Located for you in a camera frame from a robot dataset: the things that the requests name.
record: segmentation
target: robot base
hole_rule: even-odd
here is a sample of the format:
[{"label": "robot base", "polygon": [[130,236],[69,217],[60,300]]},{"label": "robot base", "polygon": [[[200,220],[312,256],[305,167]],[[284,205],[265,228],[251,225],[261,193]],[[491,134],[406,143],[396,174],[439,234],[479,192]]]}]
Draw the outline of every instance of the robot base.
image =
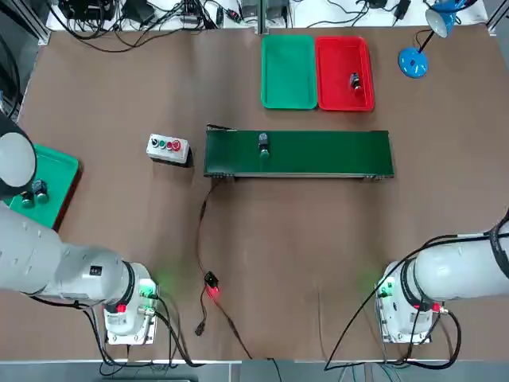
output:
[{"label": "robot base", "polygon": [[111,314],[104,310],[107,343],[111,345],[149,345],[156,335],[157,318],[153,315],[157,300],[157,285],[139,263],[131,263],[135,275],[134,292],[125,312]]},{"label": "robot base", "polygon": [[[396,262],[389,264],[385,270],[384,277],[396,266]],[[383,342],[405,344],[410,343],[414,321],[415,325],[413,343],[418,345],[426,337],[432,325],[433,312],[419,312],[405,299],[401,287],[401,268],[392,273],[391,276],[380,287],[375,298],[375,311],[379,319],[380,333]]]}]

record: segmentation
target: blue lamp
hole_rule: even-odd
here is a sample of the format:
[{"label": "blue lamp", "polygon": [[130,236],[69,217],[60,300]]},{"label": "blue lamp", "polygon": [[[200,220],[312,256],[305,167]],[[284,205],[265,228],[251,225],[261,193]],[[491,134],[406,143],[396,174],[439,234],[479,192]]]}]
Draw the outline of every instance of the blue lamp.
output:
[{"label": "blue lamp", "polygon": [[431,37],[436,33],[446,38],[453,31],[456,12],[464,9],[467,0],[445,0],[426,10],[425,16],[431,32],[419,49],[404,48],[398,55],[401,71],[410,78],[421,78],[428,72],[428,57],[423,52]]}]

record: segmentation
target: lamp base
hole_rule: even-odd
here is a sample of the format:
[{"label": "lamp base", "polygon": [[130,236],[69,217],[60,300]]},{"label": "lamp base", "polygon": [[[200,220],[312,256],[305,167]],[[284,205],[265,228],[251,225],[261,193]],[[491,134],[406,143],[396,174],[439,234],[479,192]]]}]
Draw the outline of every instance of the lamp base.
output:
[{"label": "lamp base", "polygon": [[410,47],[403,49],[398,55],[401,71],[410,78],[421,78],[428,72],[428,58],[424,52]]}]

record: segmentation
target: robotic arm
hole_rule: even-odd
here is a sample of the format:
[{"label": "robotic arm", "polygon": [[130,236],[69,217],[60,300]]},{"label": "robotic arm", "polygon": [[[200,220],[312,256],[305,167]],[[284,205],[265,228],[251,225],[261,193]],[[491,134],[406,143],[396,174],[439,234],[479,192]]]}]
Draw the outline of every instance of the robotic arm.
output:
[{"label": "robotic arm", "polygon": [[53,230],[2,203],[30,189],[36,169],[28,136],[0,113],[0,289],[101,302],[110,343],[153,343],[157,285],[144,266],[104,248],[64,244]]},{"label": "robotic arm", "polygon": [[384,342],[422,343],[433,312],[443,310],[439,302],[509,294],[509,238],[500,237],[509,232],[508,221],[509,210],[489,232],[457,235],[390,264],[375,300]]}]

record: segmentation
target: table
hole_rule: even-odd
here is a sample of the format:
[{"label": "table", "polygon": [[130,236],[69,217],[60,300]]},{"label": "table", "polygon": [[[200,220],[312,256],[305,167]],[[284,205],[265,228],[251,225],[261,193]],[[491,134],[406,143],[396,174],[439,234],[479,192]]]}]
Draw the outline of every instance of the table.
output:
[{"label": "table", "polygon": [[[163,10],[170,10],[172,7],[178,3],[177,0],[152,0],[151,1],[155,6],[162,8]],[[232,9],[238,11],[238,4],[236,0],[218,0],[218,3],[224,6],[225,8]],[[361,11],[363,9],[363,3],[355,4],[352,0],[337,0],[335,2],[328,0],[303,0],[296,2],[294,0],[289,0],[290,8],[292,9],[292,17],[289,20],[289,27],[293,25],[295,28],[305,28],[308,25],[312,25],[318,21],[348,21],[353,19],[355,14],[346,14],[338,5],[342,6],[346,11]],[[387,0],[387,9],[391,9],[399,3],[399,0]],[[206,9],[212,16],[212,19],[216,19],[216,9],[217,6],[212,2],[208,2],[205,5]],[[57,6],[54,6],[53,9],[56,11],[58,17],[61,20],[64,20],[64,16],[60,12]],[[406,13],[405,18],[401,21],[398,21],[396,26],[410,26],[410,25],[428,25],[425,19],[425,11],[428,9],[428,6],[422,0],[415,0],[410,3],[410,7]],[[394,23],[394,12],[386,12],[385,10],[376,10],[371,9],[366,14],[366,16],[362,17],[358,22],[356,22],[356,26],[392,26]],[[160,10],[156,10],[156,15],[158,17],[162,16],[164,12]],[[483,0],[479,0],[474,6],[468,8],[467,10],[463,10],[459,12],[458,17],[461,19],[462,25],[473,25],[479,24],[482,22],[486,22],[488,19],[488,15],[484,8]],[[104,25],[105,29],[111,27],[111,25],[115,22],[107,21]],[[337,27],[337,26],[350,26],[352,22],[345,22],[340,24],[327,24],[322,23],[318,26],[326,27]],[[52,14],[49,14],[48,20],[46,22],[46,26],[51,30],[63,30],[62,25],[53,17]],[[186,25],[189,28],[192,28],[194,25]],[[75,27],[71,23],[71,27],[75,30],[80,31],[79,28]],[[172,18],[167,21],[162,27],[161,30],[173,30],[179,29],[182,27],[182,22],[178,17]],[[243,22],[240,24],[234,23],[229,18],[225,17],[224,20],[224,28],[250,28],[256,27],[256,22]],[[285,23],[282,19],[269,20],[267,21],[268,28],[284,28]],[[124,30],[137,30],[139,28],[139,24],[132,21],[124,22],[122,25]]]},{"label": "table", "polygon": [[[210,181],[202,177],[206,123],[254,130],[385,130],[395,179],[253,179],[220,185],[208,203],[201,256],[221,302],[254,357],[320,360],[392,259],[432,236],[490,228],[507,207],[507,70],[483,26],[432,40],[421,80],[398,69],[417,29],[314,29],[359,34],[370,48],[372,113],[266,110],[260,102],[260,37],[249,30],[175,33],[126,54],[96,52],[66,33],[41,49],[21,126],[34,142],[75,155],[84,173],[60,228],[62,240],[98,244],[144,263],[175,299],[195,360],[245,355],[206,301],[193,251]],[[118,48],[114,38],[103,47]],[[196,167],[152,163],[150,133],[188,139]],[[0,359],[98,360],[82,314],[0,293]],[[463,326],[461,359],[507,361],[504,298],[448,304]],[[320,307],[320,326],[318,320]],[[338,360],[379,360],[373,305],[346,336]],[[438,330],[421,359],[448,357]],[[131,359],[167,359],[167,336]],[[390,356],[398,349],[389,347]],[[114,357],[124,357],[115,348]]]}]

